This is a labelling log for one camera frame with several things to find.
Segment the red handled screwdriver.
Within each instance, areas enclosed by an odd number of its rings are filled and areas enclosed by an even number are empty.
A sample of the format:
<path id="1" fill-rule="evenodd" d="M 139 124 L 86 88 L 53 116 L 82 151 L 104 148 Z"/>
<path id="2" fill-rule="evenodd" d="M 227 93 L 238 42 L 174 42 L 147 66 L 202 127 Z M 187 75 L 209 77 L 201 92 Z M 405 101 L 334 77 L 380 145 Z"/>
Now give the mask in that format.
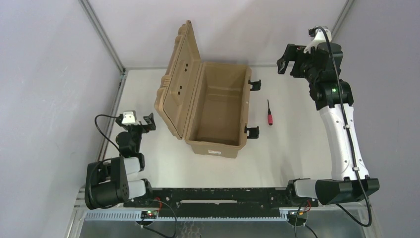
<path id="1" fill-rule="evenodd" d="M 268 125 L 273 125 L 273 117 L 270 110 L 269 100 L 267 100 L 267 123 Z"/>

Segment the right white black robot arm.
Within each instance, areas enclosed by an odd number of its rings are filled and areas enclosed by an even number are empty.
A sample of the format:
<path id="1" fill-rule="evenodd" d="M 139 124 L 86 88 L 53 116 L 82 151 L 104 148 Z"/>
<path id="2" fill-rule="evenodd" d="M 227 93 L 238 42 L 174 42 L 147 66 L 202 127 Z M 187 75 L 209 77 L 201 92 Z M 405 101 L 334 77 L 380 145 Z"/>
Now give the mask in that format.
<path id="1" fill-rule="evenodd" d="M 350 85 L 339 79 L 341 46 L 320 43 L 311 47 L 288 44 L 277 61 L 278 74 L 290 62 L 290 75 L 309 83 L 310 96 L 324 123 L 330 154 L 330 179 L 290 180 L 295 197 L 313 198 L 322 205 L 359 202 L 379 190 L 379 180 L 371 178 L 361 156 L 354 125 L 354 98 Z"/>

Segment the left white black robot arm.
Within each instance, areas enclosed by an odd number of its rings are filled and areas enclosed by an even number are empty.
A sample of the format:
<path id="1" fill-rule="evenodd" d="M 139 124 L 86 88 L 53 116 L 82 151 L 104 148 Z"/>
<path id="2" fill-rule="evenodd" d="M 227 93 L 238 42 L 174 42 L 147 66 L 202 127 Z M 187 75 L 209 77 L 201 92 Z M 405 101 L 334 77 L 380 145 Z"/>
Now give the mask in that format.
<path id="1" fill-rule="evenodd" d="M 111 144 L 118 156 L 93 162 L 87 166 L 84 201 L 88 209 L 108 209 L 134 198 L 149 199 L 153 189 L 146 178 L 129 180 L 128 176 L 145 169 L 145 156 L 140 152 L 142 136 L 154 131 L 154 115 L 144 116 L 142 124 L 135 111 L 124 111 L 115 122 L 123 128 Z"/>

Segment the upper black bin latch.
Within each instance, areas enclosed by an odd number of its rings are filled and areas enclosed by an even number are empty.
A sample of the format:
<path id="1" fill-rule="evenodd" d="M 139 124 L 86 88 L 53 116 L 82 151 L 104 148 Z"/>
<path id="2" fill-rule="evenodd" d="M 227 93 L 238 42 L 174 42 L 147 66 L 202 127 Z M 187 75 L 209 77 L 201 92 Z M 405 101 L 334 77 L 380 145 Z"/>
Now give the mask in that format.
<path id="1" fill-rule="evenodd" d="M 248 80 L 248 84 L 250 85 L 250 91 L 259 91 L 262 86 L 262 81 L 261 80 L 258 80 L 258 81 Z"/>

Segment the black bin latch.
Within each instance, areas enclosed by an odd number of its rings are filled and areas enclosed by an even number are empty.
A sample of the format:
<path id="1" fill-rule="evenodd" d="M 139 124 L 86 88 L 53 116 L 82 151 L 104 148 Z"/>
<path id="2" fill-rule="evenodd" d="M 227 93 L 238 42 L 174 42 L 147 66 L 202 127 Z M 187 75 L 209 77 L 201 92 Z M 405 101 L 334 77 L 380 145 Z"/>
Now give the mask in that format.
<path id="1" fill-rule="evenodd" d="M 262 86 L 262 81 L 261 80 L 258 80 L 258 81 L 248 80 L 248 84 L 250 85 L 250 91 L 259 91 Z"/>
<path id="2" fill-rule="evenodd" d="M 260 134 L 260 128 L 257 127 L 244 127 L 244 133 L 247 136 L 247 139 L 258 139 Z"/>

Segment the tan plastic storage bin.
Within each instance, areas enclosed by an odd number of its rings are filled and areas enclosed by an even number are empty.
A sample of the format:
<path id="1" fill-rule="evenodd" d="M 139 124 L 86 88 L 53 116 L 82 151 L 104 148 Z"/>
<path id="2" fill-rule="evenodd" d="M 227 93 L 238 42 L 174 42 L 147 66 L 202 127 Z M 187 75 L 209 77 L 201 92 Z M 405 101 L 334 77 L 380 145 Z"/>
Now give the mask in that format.
<path id="1" fill-rule="evenodd" d="M 202 61 L 187 20 L 175 38 L 155 110 L 195 154 L 236 158 L 248 137 L 251 78 L 248 65 Z"/>

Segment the lower black bin latch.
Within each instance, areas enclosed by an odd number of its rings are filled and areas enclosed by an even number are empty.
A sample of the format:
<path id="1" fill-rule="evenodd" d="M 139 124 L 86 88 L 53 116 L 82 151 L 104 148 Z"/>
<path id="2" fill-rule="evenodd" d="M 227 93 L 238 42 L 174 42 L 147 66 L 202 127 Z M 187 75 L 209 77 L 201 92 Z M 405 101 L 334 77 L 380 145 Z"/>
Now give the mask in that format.
<path id="1" fill-rule="evenodd" d="M 258 139 L 260 134 L 260 128 L 257 127 L 244 127 L 244 133 L 247 136 L 247 139 Z"/>

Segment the left controller board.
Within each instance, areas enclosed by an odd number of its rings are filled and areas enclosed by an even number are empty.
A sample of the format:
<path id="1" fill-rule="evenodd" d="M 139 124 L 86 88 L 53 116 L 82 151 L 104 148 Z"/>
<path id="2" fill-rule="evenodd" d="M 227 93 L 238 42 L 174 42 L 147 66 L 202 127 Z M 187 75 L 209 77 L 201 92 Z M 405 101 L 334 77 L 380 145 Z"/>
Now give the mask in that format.
<path id="1" fill-rule="evenodd" d="M 158 217 L 158 211 L 156 210 L 148 210 L 141 212 L 141 219 L 156 219 Z"/>

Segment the controller board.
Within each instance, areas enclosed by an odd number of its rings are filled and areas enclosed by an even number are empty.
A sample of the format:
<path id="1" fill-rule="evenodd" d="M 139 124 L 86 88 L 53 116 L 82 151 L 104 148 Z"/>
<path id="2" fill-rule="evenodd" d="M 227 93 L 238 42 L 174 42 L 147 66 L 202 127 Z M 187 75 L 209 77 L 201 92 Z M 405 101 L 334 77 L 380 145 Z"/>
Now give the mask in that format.
<path id="1" fill-rule="evenodd" d="M 309 214 L 304 212 L 297 211 L 290 211 L 287 214 L 287 222 L 292 226 L 300 227 L 302 226 L 308 219 Z"/>
<path id="2" fill-rule="evenodd" d="M 156 219 L 158 217 L 158 211 L 156 210 L 148 210 L 141 212 L 141 219 Z"/>

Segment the right controller board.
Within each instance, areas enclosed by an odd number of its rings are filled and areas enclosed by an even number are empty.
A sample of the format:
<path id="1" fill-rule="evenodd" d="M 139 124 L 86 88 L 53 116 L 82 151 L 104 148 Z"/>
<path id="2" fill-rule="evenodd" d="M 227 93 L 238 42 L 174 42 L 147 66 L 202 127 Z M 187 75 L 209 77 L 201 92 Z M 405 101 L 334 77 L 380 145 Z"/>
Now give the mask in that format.
<path id="1" fill-rule="evenodd" d="M 287 222 L 292 226 L 300 227 L 302 226 L 308 219 L 309 214 L 304 212 L 297 211 L 290 211 L 287 214 Z"/>

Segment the black mounting base rail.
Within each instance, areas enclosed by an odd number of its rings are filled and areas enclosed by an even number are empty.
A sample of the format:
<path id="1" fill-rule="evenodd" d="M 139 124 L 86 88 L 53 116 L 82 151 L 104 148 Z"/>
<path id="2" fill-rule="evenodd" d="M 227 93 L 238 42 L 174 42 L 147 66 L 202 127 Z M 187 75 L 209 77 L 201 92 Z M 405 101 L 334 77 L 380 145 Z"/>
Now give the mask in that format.
<path id="1" fill-rule="evenodd" d="M 257 188 L 154 188 L 149 199 L 134 198 L 125 208 L 157 208 L 164 215 L 248 217 L 279 215 L 280 209 L 294 209 L 304 202 L 294 189 Z"/>

